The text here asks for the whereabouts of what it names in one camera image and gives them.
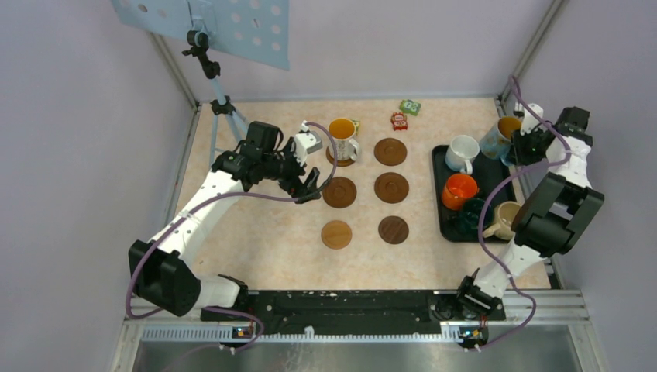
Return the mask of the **blue mug yellow inside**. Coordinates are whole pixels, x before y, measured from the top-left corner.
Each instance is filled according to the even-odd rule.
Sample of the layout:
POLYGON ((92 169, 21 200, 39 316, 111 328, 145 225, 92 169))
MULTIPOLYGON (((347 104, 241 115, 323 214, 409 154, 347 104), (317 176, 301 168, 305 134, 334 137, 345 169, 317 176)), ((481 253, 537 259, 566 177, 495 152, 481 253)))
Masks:
POLYGON ((480 152, 491 160, 500 160, 504 165, 511 166, 509 153, 512 135, 520 128, 519 119, 510 116, 500 118, 479 141, 480 152))

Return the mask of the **brown ridged coaster front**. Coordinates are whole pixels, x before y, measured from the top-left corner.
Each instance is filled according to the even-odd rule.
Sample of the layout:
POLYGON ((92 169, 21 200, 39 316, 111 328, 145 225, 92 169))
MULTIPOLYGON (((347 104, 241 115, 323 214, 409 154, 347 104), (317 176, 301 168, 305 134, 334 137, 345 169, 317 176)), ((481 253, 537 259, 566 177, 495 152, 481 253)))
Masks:
POLYGON ((374 192, 382 201, 397 204, 406 199, 409 193, 409 183, 401 174, 386 172, 377 177, 374 182, 374 192))

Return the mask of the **light wood coaster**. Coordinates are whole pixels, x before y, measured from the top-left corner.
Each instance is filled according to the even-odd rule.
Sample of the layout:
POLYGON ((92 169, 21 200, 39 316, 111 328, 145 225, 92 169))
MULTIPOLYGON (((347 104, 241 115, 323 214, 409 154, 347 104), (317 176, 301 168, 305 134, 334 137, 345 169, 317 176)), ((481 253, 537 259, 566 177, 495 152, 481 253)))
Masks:
POLYGON ((332 250, 340 250, 347 247, 353 237, 350 226, 341 220, 327 222, 321 231, 322 242, 332 250))

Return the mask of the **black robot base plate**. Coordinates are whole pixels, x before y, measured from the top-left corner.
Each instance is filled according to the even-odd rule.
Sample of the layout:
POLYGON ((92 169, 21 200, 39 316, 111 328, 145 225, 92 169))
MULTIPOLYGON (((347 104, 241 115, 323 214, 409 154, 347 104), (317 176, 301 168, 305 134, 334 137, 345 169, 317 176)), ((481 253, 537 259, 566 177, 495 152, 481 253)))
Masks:
POLYGON ((455 291, 258 291, 235 306, 259 319, 267 335, 294 335, 312 327, 321 336, 438 334, 442 322, 474 321, 455 291))

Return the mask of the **brown ridged coaster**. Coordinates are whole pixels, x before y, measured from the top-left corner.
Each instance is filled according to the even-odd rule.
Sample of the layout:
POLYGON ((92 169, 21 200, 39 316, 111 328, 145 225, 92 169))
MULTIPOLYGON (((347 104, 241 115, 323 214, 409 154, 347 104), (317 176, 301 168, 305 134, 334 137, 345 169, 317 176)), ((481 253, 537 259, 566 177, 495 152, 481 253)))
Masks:
POLYGON ((374 192, 382 201, 397 204, 406 199, 409 193, 409 183, 401 174, 386 172, 377 177, 374 182, 374 192))
POLYGON ((392 167, 406 160, 408 150, 399 139, 385 138, 377 142, 373 154, 381 164, 392 167))
POLYGON ((322 191, 323 200, 333 208, 349 207, 356 196, 356 185, 347 177, 334 177, 322 191))
MULTIPOLYGON (((333 158, 333 156, 332 156, 331 153, 330 153, 330 148, 328 148, 328 149, 325 151, 325 156, 326 156, 327 161, 328 161, 330 164, 333 164, 333 163, 334 163, 334 158, 333 158)), ((352 160, 352 159, 347 159, 347 160, 338 160, 336 164, 337 164, 338 167, 348 167, 348 166, 350 166, 350 165, 352 165, 352 164, 354 164, 354 163, 355 163, 354 160, 352 160)))

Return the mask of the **dark walnut wood coaster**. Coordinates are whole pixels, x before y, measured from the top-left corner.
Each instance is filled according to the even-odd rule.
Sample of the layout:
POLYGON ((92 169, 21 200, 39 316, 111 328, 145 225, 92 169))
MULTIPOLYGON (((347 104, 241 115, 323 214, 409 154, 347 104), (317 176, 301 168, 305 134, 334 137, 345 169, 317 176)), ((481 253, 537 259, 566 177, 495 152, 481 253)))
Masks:
POLYGON ((378 225, 380 238, 392 245, 403 243, 408 238, 409 232, 406 221, 395 215, 383 218, 378 225))

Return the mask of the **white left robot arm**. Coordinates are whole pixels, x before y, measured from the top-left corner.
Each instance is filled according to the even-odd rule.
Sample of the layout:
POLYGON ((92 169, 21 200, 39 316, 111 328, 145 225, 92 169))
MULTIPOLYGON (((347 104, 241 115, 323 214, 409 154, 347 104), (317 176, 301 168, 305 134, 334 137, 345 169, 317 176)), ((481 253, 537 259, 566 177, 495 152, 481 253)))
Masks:
POLYGON ((287 142, 277 126, 251 122, 246 138, 233 151, 220 153, 201 187, 173 219, 148 241, 129 248, 130 282, 126 314, 133 297, 181 317, 193 308, 218 307, 230 320, 248 311, 247 286, 222 274, 201 277, 191 269, 198 251, 223 215, 240 198, 255 197, 252 186, 276 181, 287 193, 284 202, 302 204, 321 196, 317 167, 307 170, 308 156, 322 148, 317 131, 323 127, 304 121, 287 142))

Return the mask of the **patterned white mug yellow inside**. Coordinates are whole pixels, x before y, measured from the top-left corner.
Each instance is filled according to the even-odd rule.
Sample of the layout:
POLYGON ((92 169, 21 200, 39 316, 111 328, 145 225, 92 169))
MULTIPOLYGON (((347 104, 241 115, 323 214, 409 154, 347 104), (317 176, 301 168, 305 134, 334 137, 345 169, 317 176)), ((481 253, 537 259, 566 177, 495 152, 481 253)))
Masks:
POLYGON ((352 159, 355 162, 362 153, 361 146, 354 136, 354 128, 351 119, 334 119, 328 126, 329 134, 335 143, 335 149, 328 145, 334 160, 352 159))

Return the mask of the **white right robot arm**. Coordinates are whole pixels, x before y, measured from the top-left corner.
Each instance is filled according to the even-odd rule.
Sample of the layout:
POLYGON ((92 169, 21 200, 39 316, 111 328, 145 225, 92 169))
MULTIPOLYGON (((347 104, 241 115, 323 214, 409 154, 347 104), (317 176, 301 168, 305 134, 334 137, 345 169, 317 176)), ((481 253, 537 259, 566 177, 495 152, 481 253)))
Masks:
POLYGON ((544 161, 547 173, 511 223, 512 237, 500 254, 462 280, 454 298, 464 319, 489 316, 504 292, 529 267, 568 253, 604 203, 586 173, 593 138, 586 133, 590 113, 576 106, 562 110, 556 123, 537 123, 512 137, 512 158, 523 169, 544 161))

